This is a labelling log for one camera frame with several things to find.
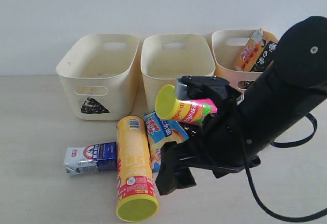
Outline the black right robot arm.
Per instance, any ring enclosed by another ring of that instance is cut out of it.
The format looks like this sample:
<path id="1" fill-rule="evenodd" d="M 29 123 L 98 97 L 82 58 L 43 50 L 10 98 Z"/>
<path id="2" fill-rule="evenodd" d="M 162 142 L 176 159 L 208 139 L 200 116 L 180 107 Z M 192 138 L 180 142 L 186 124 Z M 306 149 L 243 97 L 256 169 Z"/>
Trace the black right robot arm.
<path id="1" fill-rule="evenodd" d="M 288 29 L 272 64 L 240 93 L 223 78 L 183 76 L 177 95 L 209 98 L 218 107 L 199 133 L 161 148 L 160 195 L 196 185 L 191 168 L 216 178 L 260 164 L 259 152 L 326 99 L 326 18 L 311 16 Z"/>

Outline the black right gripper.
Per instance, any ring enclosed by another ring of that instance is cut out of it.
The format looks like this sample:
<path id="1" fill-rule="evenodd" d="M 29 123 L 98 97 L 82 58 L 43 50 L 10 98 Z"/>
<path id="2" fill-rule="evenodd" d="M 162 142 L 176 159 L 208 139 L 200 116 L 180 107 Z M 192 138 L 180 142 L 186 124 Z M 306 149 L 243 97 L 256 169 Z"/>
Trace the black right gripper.
<path id="1" fill-rule="evenodd" d="M 231 86 L 230 95 L 224 99 L 210 94 L 208 99 L 218 112 L 204 118 L 200 132 L 183 143 L 171 141 L 161 148 L 161 166 L 155 181 L 159 195 L 196 186 L 191 167 L 211 170 L 221 178 L 260 165 L 257 153 L 244 151 L 246 143 L 236 113 L 240 95 Z"/>

